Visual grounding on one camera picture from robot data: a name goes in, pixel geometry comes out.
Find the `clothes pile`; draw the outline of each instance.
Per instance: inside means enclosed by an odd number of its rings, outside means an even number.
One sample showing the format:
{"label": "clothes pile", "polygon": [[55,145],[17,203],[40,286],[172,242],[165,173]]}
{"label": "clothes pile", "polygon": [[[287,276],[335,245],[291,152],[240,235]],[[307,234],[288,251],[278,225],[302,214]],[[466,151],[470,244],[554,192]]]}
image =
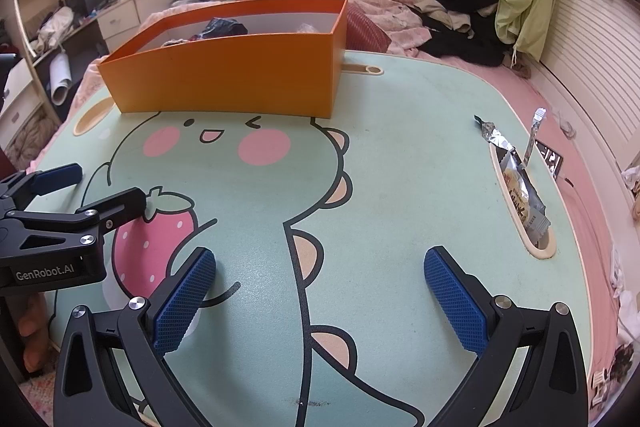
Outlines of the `clothes pile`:
{"label": "clothes pile", "polygon": [[31,47],[41,55],[47,50],[55,48],[69,33],[74,21],[74,13],[68,6],[63,6],[55,12],[38,30],[38,39],[31,43]]}
{"label": "clothes pile", "polygon": [[431,30],[418,46],[434,57],[456,56],[473,64],[500,66],[509,46],[498,38],[498,0],[421,0],[411,10]]}

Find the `orange container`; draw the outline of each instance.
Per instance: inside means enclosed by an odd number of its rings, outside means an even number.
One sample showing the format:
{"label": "orange container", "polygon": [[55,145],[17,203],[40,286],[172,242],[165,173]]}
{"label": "orange container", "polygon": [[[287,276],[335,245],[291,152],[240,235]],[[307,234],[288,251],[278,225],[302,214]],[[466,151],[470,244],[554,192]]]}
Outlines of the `orange container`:
{"label": "orange container", "polygon": [[[98,68],[121,112],[230,111],[331,117],[346,39],[347,0],[249,0],[159,20]],[[212,18],[248,35],[160,47]],[[297,33],[311,25],[318,33]]]}

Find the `desk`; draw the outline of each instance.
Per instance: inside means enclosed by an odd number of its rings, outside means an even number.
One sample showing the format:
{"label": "desk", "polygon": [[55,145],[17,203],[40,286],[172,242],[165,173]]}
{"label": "desk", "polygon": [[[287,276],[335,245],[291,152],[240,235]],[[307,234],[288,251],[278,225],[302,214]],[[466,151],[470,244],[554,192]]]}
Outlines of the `desk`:
{"label": "desk", "polygon": [[69,87],[65,102],[63,102],[62,105],[53,105],[51,103],[51,90],[49,86],[49,67],[53,58],[60,53],[60,46],[46,51],[42,57],[35,61],[34,67],[36,73],[38,73],[38,79],[44,88],[47,102],[51,104],[60,121],[65,121],[69,113],[69,108],[71,107],[71,102],[84,77],[86,68],[96,58],[106,55],[108,50],[100,32],[100,26],[98,26],[95,18],[88,20],[73,30],[62,39],[60,44],[69,58],[69,67],[71,69],[71,86]]}
{"label": "desk", "polygon": [[135,35],[147,17],[169,7],[173,0],[121,0],[98,12],[98,24],[110,53]]}
{"label": "desk", "polygon": [[[475,357],[424,281],[426,250],[444,245],[492,295],[547,310],[566,302],[588,369],[588,289],[557,187],[534,153],[528,171],[558,242],[540,261],[513,225],[474,122],[494,121],[524,148],[527,131],[503,97],[448,66],[357,52],[346,61],[384,74],[343,73],[331,120],[114,108],[73,136],[108,95],[98,92],[40,165],[78,161],[83,181],[30,210],[72,212],[136,185],[154,217],[106,236],[102,283],[47,295],[53,340],[76,305],[122,308],[203,246],[216,280],[165,360],[212,425],[293,427],[299,407],[313,427],[427,425]],[[502,412],[521,351],[486,419]],[[124,355],[118,363],[151,416]]]}

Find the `cartoon dinosaur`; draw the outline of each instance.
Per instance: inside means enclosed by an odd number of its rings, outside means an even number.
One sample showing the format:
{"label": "cartoon dinosaur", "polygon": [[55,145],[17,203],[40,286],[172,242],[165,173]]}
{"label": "cartoon dinosaur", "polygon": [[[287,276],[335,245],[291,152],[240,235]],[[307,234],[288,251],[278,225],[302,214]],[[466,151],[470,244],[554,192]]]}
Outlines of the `cartoon dinosaur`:
{"label": "cartoon dinosaur", "polygon": [[148,194],[144,221],[115,231],[110,277],[118,285],[103,284],[108,302],[113,291],[122,292],[118,302],[149,295],[195,247],[214,252],[216,281],[196,333],[165,358],[213,425],[424,423],[415,407],[356,376],[356,344],[345,331],[310,323],[305,289],[324,252],[293,227],[349,200],[348,145],[345,133],[313,118],[158,113],[88,184],[83,204],[132,186]]}

